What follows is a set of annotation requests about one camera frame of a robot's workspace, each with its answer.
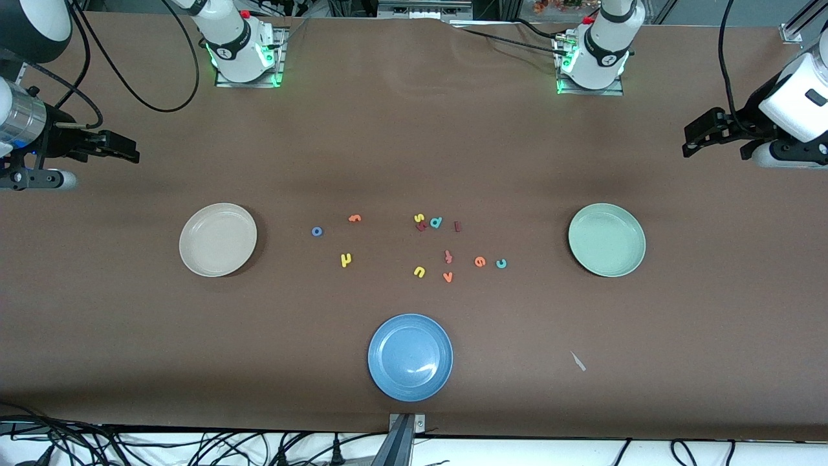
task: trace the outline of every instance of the metal bracket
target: metal bracket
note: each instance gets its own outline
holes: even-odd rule
[[[779,26],[779,36],[782,38],[782,42],[786,44],[798,44],[799,42],[802,42],[802,34],[799,32],[795,36],[788,35],[787,24],[785,23],[782,23]]]
[[[254,89],[270,89],[282,86],[282,75],[285,73],[285,59],[287,58],[287,39],[290,37],[290,28],[274,27],[272,34],[272,50],[266,53],[273,54],[275,64],[269,70],[262,73],[257,79],[246,83],[237,83],[225,78],[216,71],[216,87],[239,87]]]
[[[388,430],[391,430],[394,427],[394,421],[400,417],[401,414],[393,413],[388,416]],[[416,413],[414,414],[414,433],[415,434],[422,434],[426,431],[426,415],[425,413]]]
[[[828,0],[810,0],[791,19],[779,27],[779,35],[786,44],[802,42],[800,32],[813,23],[828,7]]]

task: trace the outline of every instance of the mounting plate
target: mounting plate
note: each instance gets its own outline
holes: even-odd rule
[[[613,83],[603,89],[586,89],[577,85],[571,77],[563,72],[561,67],[564,61],[568,61],[577,50],[578,36],[575,29],[566,31],[565,34],[558,34],[552,42],[552,49],[565,51],[569,55],[555,54],[555,75],[557,79],[558,94],[578,94],[578,95],[612,95],[622,96],[623,86],[621,85],[621,76],[616,76]]]
[[[399,414],[399,413],[392,413],[390,416],[388,416],[388,430],[391,430],[391,428],[394,426],[394,421],[397,420],[397,418],[399,416],[401,416],[401,414]],[[426,431],[426,414],[425,413],[414,414],[414,433],[415,434],[422,434],[425,431]]]
[[[271,89],[282,86],[282,75],[285,73],[285,59],[287,57],[287,38],[289,36],[290,28],[273,28],[273,45],[275,47],[272,51],[270,51],[270,53],[273,54],[275,64],[272,68],[262,73],[262,75],[257,79],[246,83],[237,83],[228,80],[220,72],[216,71],[215,86],[253,89]]]

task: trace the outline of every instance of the brown table surface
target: brown table surface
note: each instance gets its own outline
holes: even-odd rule
[[[90,16],[139,93],[183,100],[171,17]],[[418,411],[443,434],[824,439],[828,175],[760,169],[738,144],[681,157],[684,125],[725,104],[716,36],[644,27],[625,96],[595,98],[557,95],[543,52],[441,22],[310,20],[279,90],[216,89],[200,51],[199,94],[174,114],[140,106],[95,53],[82,89],[141,163],[57,161],[76,190],[2,195],[0,395],[105,423],[370,431]],[[738,102],[796,50],[772,28],[727,44]],[[82,59],[76,37],[49,67],[72,78]],[[63,91],[34,71],[25,84]],[[76,97],[65,108],[92,120]],[[252,212],[258,247],[206,279],[178,238],[222,201]],[[643,225],[634,273],[571,256],[569,222],[593,202]],[[418,232],[418,212],[443,226]],[[368,374],[374,330],[399,313],[454,345],[421,403]]]

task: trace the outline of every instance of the black cable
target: black cable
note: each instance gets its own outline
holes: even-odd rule
[[[79,7],[77,0],[72,0],[72,3],[74,3],[76,7]],[[190,39],[190,34],[187,33],[187,29],[184,27],[184,23],[181,22],[181,19],[176,14],[176,11],[172,9],[172,7],[170,6],[170,3],[168,3],[167,0],[161,0],[161,3],[164,3],[164,6],[166,7],[166,9],[169,10],[170,13],[172,13],[172,16],[176,19],[176,22],[178,23],[178,26],[181,28],[181,32],[184,33],[184,37],[187,40],[187,45],[190,47],[190,54],[193,56],[193,65],[195,66],[195,83],[193,84],[193,90],[190,92],[190,97],[187,97],[187,100],[185,100],[183,104],[180,104],[180,105],[178,105],[176,107],[173,107],[171,109],[162,109],[162,108],[156,107],[155,105],[150,104],[149,102],[144,100],[140,95],[138,95],[135,92],[135,90],[129,85],[127,80],[124,79],[123,75],[121,74],[121,71],[118,70],[118,67],[112,61],[112,58],[109,57],[109,54],[106,52],[106,49],[104,49],[104,45],[101,44],[101,41],[98,39],[98,35],[95,33],[95,30],[92,28],[92,25],[89,24],[89,20],[86,18],[86,15],[84,14],[84,11],[79,9],[78,14],[80,15],[80,18],[82,20],[84,20],[84,24],[86,25],[86,28],[89,29],[89,34],[92,36],[92,40],[98,46],[98,49],[101,50],[101,54],[103,55],[103,58],[106,59],[107,63],[109,63],[109,67],[112,68],[112,71],[114,71],[115,75],[118,77],[118,79],[121,80],[121,83],[123,84],[123,86],[125,88],[127,88],[127,90],[129,91],[130,94],[132,94],[132,97],[134,97],[138,102],[141,102],[141,104],[143,104],[148,109],[152,109],[152,110],[155,110],[156,112],[161,112],[163,114],[169,114],[169,113],[177,112],[178,110],[183,109],[184,107],[186,107],[193,100],[193,98],[195,97],[195,93],[199,89],[199,82],[200,82],[200,79],[201,79],[201,73],[199,71],[199,57],[195,54],[195,47],[193,46],[193,41]]]
[[[522,47],[535,49],[535,50],[539,50],[539,51],[548,51],[549,53],[553,53],[553,54],[556,54],[556,55],[565,55],[566,54],[564,51],[552,50],[552,49],[546,48],[546,47],[535,46],[533,44],[527,44],[526,42],[513,41],[512,39],[507,39],[505,37],[492,36],[491,34],[486,34],[485,32],[472,31],[471,29],[466,29],[464,27],[462,29],[463,29],[463,31],[468,32],[469,34],[475,34],[476,36],[488,37],[489,39],[494,39],[495,41],[507,42],[509,44],[514,44],[516,46],[522,46]]]
[[[627,438],[627,441],[623,443],[623,447],[621,447],[621,450],[619,450],[619,454],[618,454],[618,456],[616,456],[616,457],[615,457],[615,462],[613,463],[613,466],[619,466],[619,464],[621,464],[621,458],[623,458],[623,454],[624,454],[624,452],[626,452],[626,451],[627,451],[627,447],[628,447],[628,446],[629,446],[632,442],[633,442],[633,439],[632,439],[632,438]]]
[[[118,436],[118,442],[121,445],[126,445],[128,447],[138,447],[138,448],[153,448],[153,449],[177,449],[180,447],[187,447],[191,445],[203,444],[204,440],[197,440],[195,442],[185,442],[183,444],[151,444],[151,443],[135,443],[135,442],[126,442],[121,439],[121,436]]]
[[[296,437],[293,437],[292,439],[288,440],[285,444],[285,452],[291,449],[294,445],[298,444],[299,440],[302,440],[305,437],[310,437],[311,434],[313,434],[313,432],[300,432]]]
[[[83,25],[80,24],[80,19],[78,19],[78,15],[75,14],[75,9],[70,4],[69,0],[64,0],[66,4],[66,8],[69,9],[69,14],[72,16],[72,21],[78,27],[78,32],[80,32],[80,38],[84,41],[84,66],[80,69],[80,73],[78,77],[75,78],[75,87],[80,87],[80,83],[84,82],[84,78],[86,77],[86,72],[89,70],[89,62],[92,59],[92,52],[89,49],[89,38],[86,36],[86,30],[84,29]],[[57,101],[55,104],[55,108],[59,109],[63,104],[66,103],[66,100],[69,100],[69,97],[72,96],[72,90],[67,90],[66,94],[63,94],[63,97]]]
[[[730,451],[727,453],[727,459],[724,461],[724,466],[730,466],[730,460],[733,459],[733,453],[736,452],[736,440],[728,440],[730,442]]]
[[[242,457],[244,457],[244,458],[248,461],[248,466],[249,466],[250,464],[253,464],[253,461],[250,459],[250,456],[249,456],[248,454],[244,453],[243,451],[241,451],[240,449],[238,449],[238,447],[239,447],[241,444],[243,444],[243,443],[245,443],[245,442],[247,442],[247,441],[249,441],[249,440],[255,439],[255,438],[256,438],[256,437],[258,437],[259,435],[261,435],[261,434],[256,433],[256,434],[250,435],[250,436],[249,436],[249,437],[247,437],[246,439],[242,439],[242,440],[240,440],[239,442],[237,442],[236,444],[230,444],[227,440],[225,440],[225,441],[224,441],[224,443],[225,443],[225,444],[227,444],[230,448],[229,448],[226,452],[224,452],[223,454],[221,454],[218,458],[216,458],[216,459],[214,459],[213,461],[211,461],[211,462],[210,462],[210,466],[216,466],[216,465],[219,463],[219,461],[221,461],[222,459],[227,458],[228,456],[230,456],[230,455],[231,455],[231,452],[235,452],[235,453],[233,453],[233,454],[240,454],[240,455],[242,455]]]
[[[727,18],[730,16],[730,9],[733,6],[734,0],[728,0],[727,6],[724,7],[724,14],[722,15],[722,23],[719,27],[719,68],[722,71],[722,78],[724,78],[724,92],[727,94],[727,105],[730,109],[730,115],[733,118],[734,123],[736,126],[739,127],[742,131],[744,131],[747,135],[752,136],[754,138],[761,138],[762,134],[755,133],[747,129],[742,121],[739,119],[739,116],[736,114],[736,104],[734,103],[733,99],[733,88],[730,84],[730,75],[727,72],[727,65],[725,64],[725,28],[727,27]]]
[[[534,24],[530,23],[529,21],[527,21],[527,20],[525,20],[521,17],[516,17],[515,22],[519,22],[519,23],[523,24],[524,26],[528,27],[530,30],[532,30],[532,32],[534,32],[538,36],[545,37],[547,39],[554,39],[555,38],[555,34],[550,34],[549,32],[541,31],[540,29],[536,28]]]
[[[679,463],[681,466],[688,466],[684,461],[681,461],[678,458],[678,454],[676,453],[676,445],[677,444],[684,447],[684,451],[687,452],[687,456],[690,457],[690,461],[691,461],[691,463],[693,463],[693,466],[698,466],[698,464],[696,464],[696,458],[693,456],[693,453],[690,451],[690,447],[688,447],[687,444],[684,443],[684,440],[678,440],[678,439],[673,440],[673,441],[670,442],[670,453],[672,453],[673,458],[676,460],[676,462]]]
[[[2,47],[2,49],[3,49],[3,50],[7,53],[7,54],[9,54],[9,55],[11,55],[12,57],[14,57],[14,58],[15,58],[15,60],[17,60],[17,61],[23,61],[23,62],[26,62],[26,64],[27,64],[27,65],[31,66],[31,67],[32,67],[32,68],[34,68],[35,70],[40,71],[40,72],[41,72],[41,73],[43,73],[44,75],[47,75],[47,76],[49,76],[51,79],[53,79],[53,80],[55,80],[55,81],[57,81],[57,82],[61,83],[62,85],[66,86],[69,90],[71,90],[72,92],[74,92],[75,94],[77,94],[77,95],[78,95],[78,97],[80,97],[81,99],[83,99],[83,100],[84,100],[84,102],[86,102],[86,104],[87,104],[87,105],[88,105],[88,106],[92,109],[92,111],[94,111],[94,112],[95,112],[95,117],[97,118],[97,121],[95,121],[93,124],[86,124],[86,125],[85,125],[86,129],[95,129],[95,128],[100,127],[102,124],[104,124],[104,115],[103,115],[103,114],[101,114],[101,110],[98,108],[98,106],[97,106],[97,105],[95,105],[95,102],[93,102],[93,101],[92,101],[92,100],[91,100],[91,99],[90,99],[90,98],[89,98],[86,94],[84,94],[83,92],[81,92],[81,91],[80,91],[77,87],[75,87],[74,85],[72,85],[69,81],[67,81],[67,80],[65,80],[65,79],[63,79],[63,78],[61,78],[60,76],[56,75],[55,73],[52,73],[51,71],[47,70],[47,69],[46,69],[46,68],[44,68],[43,66],[40,66],[39,64],[35,63],[34,61],[28,61],[28,60],[26,60],[26,59],[25,59],[25,58],[23,58],[22,56],[19,56],[18,54],[14,53],[13,51],[8,50],[6,47]]]
[[[216,435],[213,438],[213,441],[215,441],[215,443],[207,449],[204,449],[203,446],[199,447],[199,449],[195,452],[195,454],[193,454],[193,457],[190,459],[190,462],[187,463],[187,466],[196,466],[196,464],[198,464],[201,459],[203,459],[205,456],[207,456],[207,453],[209,453],[210,450],[212,450],[212,449],[216,448],[217,446],[219,446],[223,440],[229,439],[230,437],[232,437],[234,435],[235,435],[235,433],[227,434],[227,436],[224,437],[223,439],[221,438],[222,434]]]
[[[344,444],[347,444],[348,442],[353,442],[353,441],[355,441],[355,440],[364,439],[364,438],[366,438],[366,437],[371,437],[371,436],[374,436],[374,435],[386,435],[386,434],[388,434],[388,432],[372,432],[372,433],[370,433],[370,434],[361,434],[361,435],[357,435],[357,436],[355,436],[355,437],[351,437],[350,439],[345,439],[345,440],[342,440],[341,442],[339,442],[339,444],[340,444],[340,445],[344,445]],[[314,460],[314,459],[317,459],[317,458],[319,458],[320,456],[322,456],[323,454],[328,453],[328,452],[329,452],[329,451],[331,451],[332,449],[334,449],[334,447],[333,447],[333,446],[330,446],[330,447],[328,447],[328,448],[326,448],[326,449],[324,449],[324,450],[320,451],[319,453],[317,453],[317,454],[315,454],[315,455],[311,456],[309,459],[299,461],[299,462],[297,462],[297,463],[292,464],[291,466],[310,466],[310,465],[312,465],[312,464],[313,464],[313,460]]]

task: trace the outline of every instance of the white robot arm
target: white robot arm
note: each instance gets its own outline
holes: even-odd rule
[[[232,82],[257,79],[276,62],[267,49],[273,26],[241,12],[233,0],[173,0],[184,8],[207,41],[213,63]]]
[[[823,31],[736,115],[715,107],[688,124],[684,156],[747,139],[742,159],[752,158],[760,167],[828,169],[827,56],[828,33]]]
[[[644,23],[642,0],[604,0],[592,24],[581,24],[572,35],[577,47],[561,72],[579,86],[603,89],[623,73],[629,46]]]

